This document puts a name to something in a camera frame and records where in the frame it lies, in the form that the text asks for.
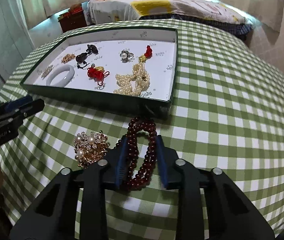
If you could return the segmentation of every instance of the pearl ring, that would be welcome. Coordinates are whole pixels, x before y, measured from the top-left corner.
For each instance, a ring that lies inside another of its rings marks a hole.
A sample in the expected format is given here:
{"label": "pearl ring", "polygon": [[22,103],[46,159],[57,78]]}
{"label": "pearl ring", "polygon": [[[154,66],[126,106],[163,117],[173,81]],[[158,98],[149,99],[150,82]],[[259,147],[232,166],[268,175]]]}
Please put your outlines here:
{"label": "pearl ring", "polygon": [[131,58],[134,57],[134,54],[128,52],[127,50],[122,50],[122,52],[120,53],[120,57],[123,63],[127,63]]}

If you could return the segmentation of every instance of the pearl strand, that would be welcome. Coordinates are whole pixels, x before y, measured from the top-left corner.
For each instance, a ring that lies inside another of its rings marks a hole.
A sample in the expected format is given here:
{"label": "pearl strand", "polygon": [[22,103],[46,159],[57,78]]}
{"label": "pearl strand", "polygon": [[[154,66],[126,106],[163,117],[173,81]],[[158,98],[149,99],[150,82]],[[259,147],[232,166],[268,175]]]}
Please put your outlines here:
{"label": "pearl strand", "polygon": [[[140,62],[133,65],[132,73],[133,75],[115,75],[117,84],[120,86],[119,89],[114,90],[115,94],[139,96],[142,90],[150,85],[150,75],[145,70],[144,63]],[[131,81],[135,81],[134,90]]]}

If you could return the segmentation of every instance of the dark red bead necklace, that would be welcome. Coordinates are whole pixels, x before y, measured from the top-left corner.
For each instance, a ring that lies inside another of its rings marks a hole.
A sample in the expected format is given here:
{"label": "dark red bead necklace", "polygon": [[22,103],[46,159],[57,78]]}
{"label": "dark red bead necklace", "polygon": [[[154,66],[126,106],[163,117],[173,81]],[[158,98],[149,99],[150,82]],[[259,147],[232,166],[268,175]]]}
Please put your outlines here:
{"label": "dark red bead necklace", "polygon": [[[135,178],[132,178],[134,169],[137,165],[137,159],[139,157],[136,134],[141,130],[149,133],[149,146],[147,148],[146,155],[144,156],[142,166],[135,175]],[[128,168],[127,177],[124,179],[122,184],[124,189],[139,190],[150,183],[150,177],[153,173],[156,163],[156,134],[156,125],[153,120],[140,120],[139,117],[135,117],[131,119],[130,123],[128,124],[126,134],[128,153],[126,158],[130,165]],[[121,140],[118,140],[118,143],[115,145],[115,147],[118,147],[120,142]]]}

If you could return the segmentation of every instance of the jewelry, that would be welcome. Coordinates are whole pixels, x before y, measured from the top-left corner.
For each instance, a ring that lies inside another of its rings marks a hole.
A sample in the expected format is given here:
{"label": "jewelry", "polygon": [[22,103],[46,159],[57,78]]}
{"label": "jewelry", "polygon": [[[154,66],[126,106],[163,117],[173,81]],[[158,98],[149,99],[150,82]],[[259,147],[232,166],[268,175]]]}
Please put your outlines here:
{"label": "jewelry", "polygon": [[94,45],[88,45],[86,51],[87,51],[88,54],[91,54],[92,52],[94,54],[98,54],[99,53],[99,51],[97,50],[97,47],[94,46]]}
{"label": "jewelry", "polygon": [[[152,57],[152,49],[150,46],[147,46],[146,53],[139,57],[139,63],[133,65],[132,75],[120,75],[116,74],[115,78],[117,80],[117,84],[120,88],[115,89],[113,93],[128,95],[128,96],[139,96],[143,89],[149,87],[150,85],[150,75],[145,70],[145,62],[147,57]],[[131,81],[135,81],[135,88],[133,90]]]}
{"label": "jewelry", "polygon": [[86,52],[83,52],[80,55],[77,55],[75,57],[75,60],[77,62],[77,68],[84,69],[87,66],[87,63],[85,62],[86,58],[87,58]]}
{"label": "jewelry", "polygon": [[66,54],[63,58],[62,58],[62,63],[68,63],[69,61],[75,59],[75,54]]}
{"label": "jewelry", "polygon": [[123,63],[129,62],[130,59],[134,57],[133,53],[128,52],[127,50],[122,50],[120,57]]}
{"label": "jewelry", "polygon": [[[135,175],[135,178],[132,179],[134,169],[137,165],[137,160],[139,157],[139,151],[137,149],[137,132],[144,130],[149,133],[148,140],[149,146],[144,156],[144,162],[140,167],[139,171]],[[127,128],[127,146],[128,153],[127,158],[130,163],[128,167],[127,177],[123,181],[122,187],[127,190],[139,190],[150,183],[150,177],[155,168],[156,162],[156,142],[155,136],[156,133],[156,124],[153,120],[141,120],[139,117],[131,119]],[[118,140],[118,143],[115,145],[115,148],[119,146],[121,140]]]}
{"label": "jewelry", "polygon": [[104,72],[103,67],[96,67],[93,63],[90,68],[87,69],[87,76],[89,78],[93,78],[95,81],[97,81],[97,84],[99,86],[102,86],[104,84],[104,78],[109,75],[109,71]]}
{"label": "jewelry", "polygon": [[152,57],[152,49],[149,45],[146,46],[146,52],[144,53],[144,56],[146,58],[150,58]]}
{"label": "jewelry", "polygon": [[71,65],[64,65],[56,69],[47,79],[46,85],[51,86],[52,80],[60,73],[68,71],[67,75],[54,85],[54,87],[65,87],[74,77],[74,68]]}
{"label": "jewelry", "polygon": [[78,133],[74,139],[75,159],[79,167],[86,168],[88,165],[102,159],[109,147],[107,136],[103,131],[98,133],[91,132],[90,135],[85,132]]}
{"label": "jewelry", "polygon": [[48,66],[48,67],[43,71],[41,78],[42,78],[42,79],[45,79],[45,78],[47,77],[47,75],[50,74],[50,72],[52,71],[53,68],[54,68],[53,65]]}

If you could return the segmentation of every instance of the green gingham tablecloth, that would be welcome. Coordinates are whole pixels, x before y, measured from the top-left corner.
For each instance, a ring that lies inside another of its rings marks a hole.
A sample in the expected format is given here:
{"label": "green gingham tablecloth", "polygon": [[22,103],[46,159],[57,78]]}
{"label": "green gingham tablecloth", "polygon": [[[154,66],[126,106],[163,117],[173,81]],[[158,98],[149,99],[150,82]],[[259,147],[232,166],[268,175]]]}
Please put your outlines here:
{"label": "green gingham tablecloth", "polygon": [[[168,120],[156,120],[165,146],[196,167],[222,168],[274,232],[280,233],[284,228],[284,75],[229,33],[174,19],[116,22],[69,31],[36,49],[16,68],[0,91],[0,102],[27,94],[19,82],[62,38],[126,26],[178,29],[174,99]],[[44,100],[44,110],[26,119],[18,138],[0,148],[5,176],[2,192],[12,223],[63,167],[77,169],[75,134],[103,130],[113,147],[133,117]],[[138,143],[140,167],[147,140]],[[106,191],[105,201],[110,239],[174,239],[178,193],[161,187],[157,169],[147,188],[127,194]],[[208,237],[207,220],[205,226]]]}

